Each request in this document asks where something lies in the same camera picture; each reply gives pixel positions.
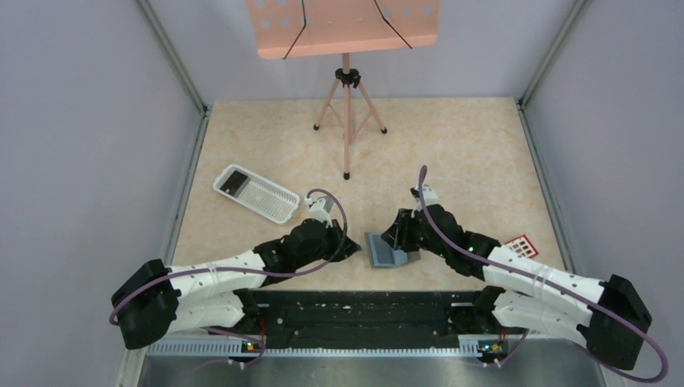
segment tripod stand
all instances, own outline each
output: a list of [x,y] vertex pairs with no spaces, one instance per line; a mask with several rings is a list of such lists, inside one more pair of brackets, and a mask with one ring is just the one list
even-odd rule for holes
[[[335,90],[337,89],[337,86],[339,83],[342,82],[342,89],[344,90],[344,119],[340,117],[340,115],[337,113],[335,108],[332,107],[330,104],[330,101],[332,100],[332,95],[335,93]],[[359,125],[358,128],[356,128],[354,131],[352,131],[352,91],[351,87],[354,87],[354,89],[358,88],[361,91],[361,94],[363,95],[365,102],[368,104],[369,112],[365,116],[363,122],[361,125]],[[330,108],[332,110],[332,113],[335,115],[338,121],[342,124],[344,127],[344,179],[349,180],[351,177],[351,174],[349,172],[349,144],[356,138],[356,136],[359,134],[361,129],[363,129],[363,126],[368,122],[368,119],[372,115],[375,117],[375,120],[377,121],[377,124],[380,125],[380,132],[384,135],[387,133],[387,128],[385,127],[385,124],[382,123],[382,119],[380,118],[380,114],[377,113],[377,110],[375,109],[375,105],[373,104],[373,101],[371,101],[370,96],[368,95],[368,92],[366,91],[365,87],[361,83],[361,75],[359,74],[359,70],[357,69],[351,69],[349,66],[349,53],[346,52],[342,54],[342,68],[337,69],[335,71],[335,81],[332,82],[332,87],[330,88],[330,92],[327,94],[327,98],[325,100],[325,103],[323,104],[323,109],[321,109],[321,112],[319,114],[319,118],[316,120],[316,123],[314,124],[314,130],[317,131],[320,129],[320,124],[321,121],[323,121],[323,116],[325,115],[326,110]]]

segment stand clamp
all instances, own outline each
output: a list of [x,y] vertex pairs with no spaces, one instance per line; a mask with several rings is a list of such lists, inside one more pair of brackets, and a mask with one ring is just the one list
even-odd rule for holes
[[357,69],[349,69],[349,73],[345,74],[343,69],[335,70],[335,78],[342,82],[342,86],[353,85],[354,89],[359,86],[361,82],[361,75]]

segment small red object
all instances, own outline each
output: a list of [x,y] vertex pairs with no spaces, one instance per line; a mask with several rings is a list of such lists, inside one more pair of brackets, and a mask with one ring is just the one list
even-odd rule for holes
[[537,251],[537,249],[534,247],[534,244],[532,244],[528,236],[525,234],[509,240],[505,243],[505,245],[519,255],[525,256],[527,258],[533,258],[539,255],[539,251]]

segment tripod leg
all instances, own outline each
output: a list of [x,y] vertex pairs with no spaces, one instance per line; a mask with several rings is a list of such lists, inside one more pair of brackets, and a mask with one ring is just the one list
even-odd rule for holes
[[387,133],[387,127],[385,126],[384,123],[382,123],[382,119],[380,118],[380,114],[375,110],[375,105],[373,104],[373,101],[371,101],[370,96],[368,95],[368,92],[365,90],[365,87],[363,86],[363,83],[359,82],[359,90],[361,90],[361,94],[363,94],[365,103],[368,104],[368,108],[370,109],[370,112],[373,113],[373,117],[375,117],[375,120],[377,121],[377,124],[380,125],[380,131],[382,134]]
[[344,85],[344,179],[349,180],[349,137],[352,126],[352,91]]
[[335,89],[337,89],[337,85],[339,85],[340,80],[335,78],[335,81],[332,82],[332,87],[330,88],[330,91],[327,93],[327,98],[325,98],[325,103],[323,104],[323,109],[321,109],[321,112],[319,114],[319,119],[316,120],[316,123],[314,124],[314,130],[317,131],[320,128],[320,124],[323,121],[323,116],[325,115],[325,110],[327,110],[327,107],[330,106],[330,101],[332,100],[332,95],[335,94]]

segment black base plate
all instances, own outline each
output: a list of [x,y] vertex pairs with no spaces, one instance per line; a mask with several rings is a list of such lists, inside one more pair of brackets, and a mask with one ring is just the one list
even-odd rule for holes
[[[469,309],[476,292],[262,290],[253,294],[269,348],[458,347],[459,334],[485,333],[464,332],[449,322],[455,310]],[[261,326],[233,331],[259,335]]]

